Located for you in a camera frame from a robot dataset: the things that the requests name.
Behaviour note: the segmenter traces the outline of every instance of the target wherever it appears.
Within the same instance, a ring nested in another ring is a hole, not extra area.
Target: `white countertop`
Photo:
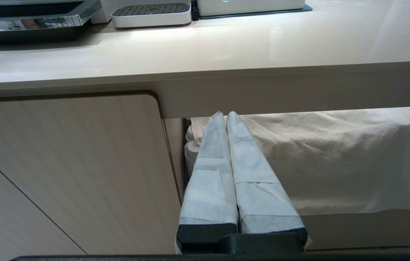
[[[173,28],[95,25],[75,42],[0,46],[0,89],[26,82],[43,87],[188,79],[242,69],[285,74],[336,65],[410,66],[410,0],[306,3],[314,10]]]

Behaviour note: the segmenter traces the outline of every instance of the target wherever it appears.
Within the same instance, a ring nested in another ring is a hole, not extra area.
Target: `white appliance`
[[[305,0],[196,0],[200,16],[301,9]]]

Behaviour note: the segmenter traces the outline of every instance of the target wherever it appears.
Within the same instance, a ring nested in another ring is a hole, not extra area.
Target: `wooden cabinet door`
[[[0,173],[0,261],[58,254],[84,252]]]
[[[180,203],[153,96],[0,102],[0,170],[88,254],[174,253]]]

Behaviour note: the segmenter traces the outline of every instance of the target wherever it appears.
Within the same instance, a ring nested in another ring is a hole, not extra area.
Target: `coffee machine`
[[[74,40],[115,8],[116,0],[0,0],[0,44]]]

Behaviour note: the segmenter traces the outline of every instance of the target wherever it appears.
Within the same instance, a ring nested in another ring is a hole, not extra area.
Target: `white cloth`
[[[229,114],[226,122],[241,232],[304,228],[248,127],[235,112]]]
[[[179,224],[237,224],[238,216],[228,134],[223,114],[217,112],[203,133]]]
[[[241,118],[300,215],[410,209],[410,107]]]

